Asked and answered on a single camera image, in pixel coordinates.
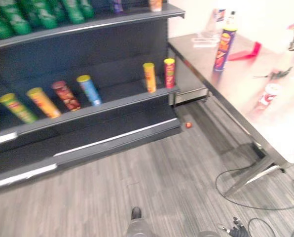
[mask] black shelving unit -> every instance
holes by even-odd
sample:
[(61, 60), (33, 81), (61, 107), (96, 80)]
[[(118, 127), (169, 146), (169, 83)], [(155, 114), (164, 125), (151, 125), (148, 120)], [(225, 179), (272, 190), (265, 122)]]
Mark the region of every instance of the black shelving unit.
[(82, 24), (72, 25), (65, 23), (55, 29), (40, 29), (28, 35), (15, 36), (9, 39), (0, 40), (0, 48), (41, 39), (59, 37), (62, 35), (73, 34), (77, 32), (91, 31), (101, 28), (140, 23), (151, 20), (160, 20), (175, 16), (184, 17), (184, 11), (168, 3), (163, 4), (163, 10), (161, 12), (151, 12), (148, 6), (136, 6), (133, 8), (128, 8), (125, 9), (124, 12), (121, 14), (99, 12), (96, 14), (96, 17), (94, 19), (88, 20), (87, 22)]
[[(125, 12), (93, 1), (95, 19), (0, 40), (0, 96), (14, 92), (39, 120), (22, 124), (0, 104), (0, 187), (102, 158), (180, 131), (168, 105), (177, 87), (163, 85), (167, 18), (184, 11), (164, 3), (150, 12), (145, 0), (124, 0)], [(154, 62), (157, 91), (148, 93), (142, 64)], [(75, 81), (89, 74), (103, 104), (91, 106)], [(50, 85), (65, 80), (82, 108), (70, 112)], [(49, 119), (25, 95), (42, 87), (63, 113)]]

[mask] gray carpet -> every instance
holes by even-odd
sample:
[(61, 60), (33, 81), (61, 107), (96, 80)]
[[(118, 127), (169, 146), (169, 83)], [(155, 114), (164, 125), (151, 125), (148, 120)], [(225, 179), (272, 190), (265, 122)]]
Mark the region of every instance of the gray carpet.
[[(133, 206), (140, 206), (156, 237), (196, 237), (217, 223), (232, 226), (237, 216), (267, 221), (278, 237), (289, 237), (294, 209), (263, 211), (226, 201), (215, 178), (228, 169), (252, 164), (257, 156), (247, 137), (212, 101), (177, 107), (181, 134), (124, 151), (34, 182), (0, 192), (0, 237), (123, 237)], [(225, 191), (244, 171), (223, 175)], [(257, 207), (294, 205), (291, 180), (274, 171), (230, 198)], [(260, 223), (253, 237), (271, 237)]]

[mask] red chip can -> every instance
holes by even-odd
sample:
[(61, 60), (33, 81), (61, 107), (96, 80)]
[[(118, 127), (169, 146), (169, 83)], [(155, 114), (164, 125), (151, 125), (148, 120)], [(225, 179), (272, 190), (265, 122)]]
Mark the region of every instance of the red chip can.
[(52, 84), (52, 88), (56, 91), (56, 94), (65, 103), (68, 109), (71, 111), (79, 110), (80, 104), (70, 89), (67, 87), (65, 81), (57, 81)]
[(280, 93), (281, 86), (275, 83), (269, 83), (266, 85), (262, 97), (259, 99), (259, 102), (265, 106), (268, 106), (275, 96)]
[(175, 60), (167, 58), (164, 60), (164, 65), (166, 88), (173, 88), (175, 86)]

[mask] cable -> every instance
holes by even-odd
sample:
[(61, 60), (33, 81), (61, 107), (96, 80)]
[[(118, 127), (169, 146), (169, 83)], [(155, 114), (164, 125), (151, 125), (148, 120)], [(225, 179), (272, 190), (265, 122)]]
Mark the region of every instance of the cable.
[(259, 221), (262, 221), (264, 224), (266, 224), (266, 225), (268, 226), (268, 228), (271, 230), (273, 236), (276, 237), (276, 235), (275, 235), (274, 230), (272, 229), (272, 227), (271, 227), (266, 221), (264, 221), (264, 220), (262, 220), (262, 219), (260, 219), (260, 218), (252, 218), (252, 219), (250, 219), (250, 221), (249, 221), (249, 223), (248, 223), (248, 233), (249, 233), (250, 236), (252, 236), (252, 235), (251, 235), (251, 232), (250, 232), (250, 224), (251, 224), (251, 222), (254, 221), (254, 220), (259, 220)]
[[(235, 204), (235, 205), (242, 206), (242, 207), (246, 207), (246, 208), (257, 209), (257, 210), (267, 210), (267, 211), (283, 211), (283, 210), (294, 209), (294, 205), (293, 205), (293, 206), (288, 206), (288, 207), (283, 207), (283, 208), (263, 208), (263, 207), (249, 206), (249, 205), (245, 205), (245, 204), (237, 203), (237, 202), (235, 202), (235, 201), (233, 201), (233, 200), (230, 200), (229, 198), (227, 198), (225, 195), (223, 195), (223, 194), (221, 193), (221, 191), (220, 191), (219, 188), (218, 188), (217, 181), (218, 181), (218, 179), (219, 179), (223, 174), (228, 173), (228, 172), (232, 172), (232, 171), (238, 171), (238, 170), (248, 169), (248, 168), (252, 167), (253, 165), (254, 165), (254, 164), (249, 165), (249, 166), (246, 166), (246, 167), (243, 167), (243, 168), (239, 168), (239, 169), (231, 169), (231, 170), (227, 170), (227, 171), (224, 171), (224, 172), (220, 173), (220, 174), (216, 177), (216, 179), (215, 179), (215, 188), (216, 188), (216, 190), (218, 191), (218, 193), (219, 193), (224, 199), (226, 199), (227, 201), (229, 201), (229, 202), (231, 202), (231, 203), (233, 203), (233, 204)], [(292, 188), (294, 189), (294, 179), (292, 180)], [(250, 235), (250, 236), (252, 236), (251, 233), (250, 233), (250, 224), (251, 224), (252, 221), (254, 221), (254, 220), (259, 220), (259, 221), (262, 221), (263, 223), (265, 223), (265, 224), (269, 227), (269, 229), (271, 230), (271, 232), (273, 233), (273, 236), (276, 237), (276, 236), (275, 236), (275, 233), (274, 233), (274, 231), (273, 231), (273, 229), (271, 228), (271, 226), (270, 226), (266, 221), (264, 221), (264, 220), (262, 220), (262, 219), (260, 219), (260, 218), (253, 218), (253, 219), (251, 219), (251, 220), (249, 221), (249, 223), (248, 223), (248, 232), (249, 232), (249, 235)]]

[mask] blue chip can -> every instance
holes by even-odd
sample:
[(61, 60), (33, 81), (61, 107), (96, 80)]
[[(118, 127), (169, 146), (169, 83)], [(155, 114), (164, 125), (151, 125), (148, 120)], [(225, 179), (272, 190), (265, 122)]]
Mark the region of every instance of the blue chip can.
[(99, 105), (102, 103), (102, 100), (99, 96), (96, 87), (93, 85), (91, 77), (89, 75), (82, 75), (77, 78), (82, 90), (88, 97), (88, 100), (92, 105)]

